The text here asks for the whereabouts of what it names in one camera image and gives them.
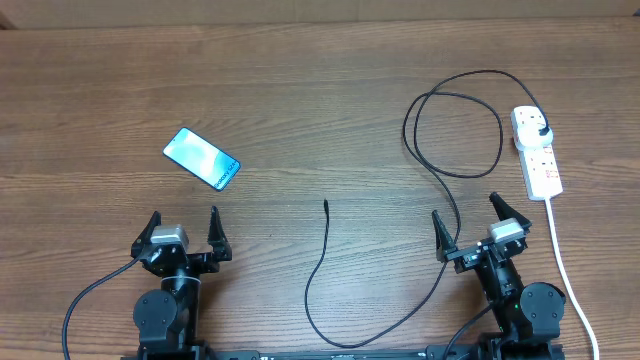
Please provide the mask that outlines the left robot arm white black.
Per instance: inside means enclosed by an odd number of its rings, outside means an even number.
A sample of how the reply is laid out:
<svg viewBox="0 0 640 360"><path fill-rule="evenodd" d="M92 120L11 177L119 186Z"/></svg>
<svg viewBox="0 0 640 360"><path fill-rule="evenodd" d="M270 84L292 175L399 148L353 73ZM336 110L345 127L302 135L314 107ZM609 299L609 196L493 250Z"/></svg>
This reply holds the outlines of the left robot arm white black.
<svg viewBox="0 0 640 360"><path fill-rule="evenodd" d="M211 209L208 252L189 253L189 238L180 224L163 225L154 212L131 246L131 256L161 279L160 287L141 295L133 309L139 331L138 359L199 359L216 357L197 335L203 274L217 273L232 259L219 210Z"/></svg>

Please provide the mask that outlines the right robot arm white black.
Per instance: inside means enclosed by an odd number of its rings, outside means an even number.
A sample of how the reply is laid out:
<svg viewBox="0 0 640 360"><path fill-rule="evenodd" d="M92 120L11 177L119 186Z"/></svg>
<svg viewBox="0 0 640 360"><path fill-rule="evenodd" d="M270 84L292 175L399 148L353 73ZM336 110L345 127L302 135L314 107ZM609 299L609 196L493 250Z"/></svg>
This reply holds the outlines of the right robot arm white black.
<svg viewBox="0 0 640 360"><path fill-rule="evenodd" d="M448 344L430 345L429 359L562 359L560 336L566 295L555 285L533 282L525 285L512 258L527 249L526 236L532 222L509 206L497 193L489 196L499 218L488 227L488 237L460 249L439 214L432 213L436 234L436 258L453 263L457 273L474 271L488 305L451 338ZM476 343L459 345L458 339L481 317L491 312L499 327L483 333Z"/></svg>

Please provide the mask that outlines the blue Samsung Galaxy smartphone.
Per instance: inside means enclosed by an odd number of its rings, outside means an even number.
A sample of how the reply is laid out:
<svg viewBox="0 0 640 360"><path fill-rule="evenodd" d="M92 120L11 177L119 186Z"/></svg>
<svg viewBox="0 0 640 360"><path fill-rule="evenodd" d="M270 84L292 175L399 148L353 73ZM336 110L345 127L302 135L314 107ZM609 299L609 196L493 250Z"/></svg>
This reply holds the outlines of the blue Samsung Galaxy smartphone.
<svg viewBox="0 0 640 360"><path fill-rule="evenodd" d="M168 142L163 154L216 191L223 191L241 169L237 159L186 127Z"/></svg>

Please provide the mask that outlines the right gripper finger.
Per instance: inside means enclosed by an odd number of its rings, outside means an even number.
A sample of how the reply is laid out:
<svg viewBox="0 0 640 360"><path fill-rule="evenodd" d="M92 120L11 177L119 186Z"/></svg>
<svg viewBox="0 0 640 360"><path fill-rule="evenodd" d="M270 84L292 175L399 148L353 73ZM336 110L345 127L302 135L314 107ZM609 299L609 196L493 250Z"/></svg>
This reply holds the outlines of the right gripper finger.
<svg viewBox="0 0 640 360"><path fill-rule="evenodd" d="M448 262L449 255L458 250L454 239L447 230L437 210L431 213L435 230L436 258L440 262Z"/></svg>
<svg viewBox="0 0 640 360"><path fill-rule="evenodd" d="M528 218L508 205L497 192L492 192L489 195L489 200L492 203L494 210L501 221L515 219L524 231L528 231L532 226L532 222Z"/></svg>

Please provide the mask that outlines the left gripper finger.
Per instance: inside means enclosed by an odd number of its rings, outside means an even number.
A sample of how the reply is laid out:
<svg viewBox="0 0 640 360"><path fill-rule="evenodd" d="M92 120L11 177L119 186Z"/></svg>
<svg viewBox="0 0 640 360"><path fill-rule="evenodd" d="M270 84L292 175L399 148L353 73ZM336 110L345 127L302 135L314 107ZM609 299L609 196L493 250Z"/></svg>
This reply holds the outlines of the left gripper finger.
<svg viewBox="0 0 640 360"><path fill-rule="evenodd" d="M144 246L151 241L153 230L161 224L161 214L158 211L154 211L147 225L136 237L133 242L133 246Z"/></svg>
<svg viewBox="0 0 640 360"><path fill-rule="evenodd" d="M207 243L212 247L214 254L231 253L231 246L224 233L220 213L216 206L211 208Z"/></svg>

